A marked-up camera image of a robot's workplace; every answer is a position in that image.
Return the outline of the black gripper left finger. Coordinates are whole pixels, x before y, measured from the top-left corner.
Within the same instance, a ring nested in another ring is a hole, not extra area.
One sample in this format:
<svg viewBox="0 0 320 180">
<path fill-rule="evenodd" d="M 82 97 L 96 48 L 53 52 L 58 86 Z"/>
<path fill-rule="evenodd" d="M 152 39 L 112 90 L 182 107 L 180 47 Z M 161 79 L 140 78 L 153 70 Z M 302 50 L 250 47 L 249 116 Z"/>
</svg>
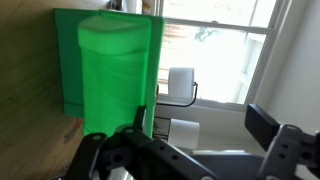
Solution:
<svg viewBox="0 0 320 180">
<path fill-rule="evenodd" d="M 217 175 L 189 155 L 142 132 L 145 107 L 139 106 L 132 125 L 121 125 L 108 137 L 86 135 L 66 173 L 66 180 L 108 180 L 124 168 L 135 180 L 216 180 Z"/>
</svg>

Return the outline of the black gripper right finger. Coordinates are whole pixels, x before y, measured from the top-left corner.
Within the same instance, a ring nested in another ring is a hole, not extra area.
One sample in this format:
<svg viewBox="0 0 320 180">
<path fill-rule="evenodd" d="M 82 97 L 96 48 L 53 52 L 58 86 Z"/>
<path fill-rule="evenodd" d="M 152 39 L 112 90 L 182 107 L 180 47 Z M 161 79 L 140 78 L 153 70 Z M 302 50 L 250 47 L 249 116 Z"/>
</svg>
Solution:
<svg viewBox="0 0 320 180">
<path fill-rule="evenodd" d="M 297 126 L 280 124 L 256 104 L 247 106 L 245 127 L 266 151 L 258 180 L 297 180 L 298 165 L 320 178 L 319 133 L 309 135 Z"/>
</svg>

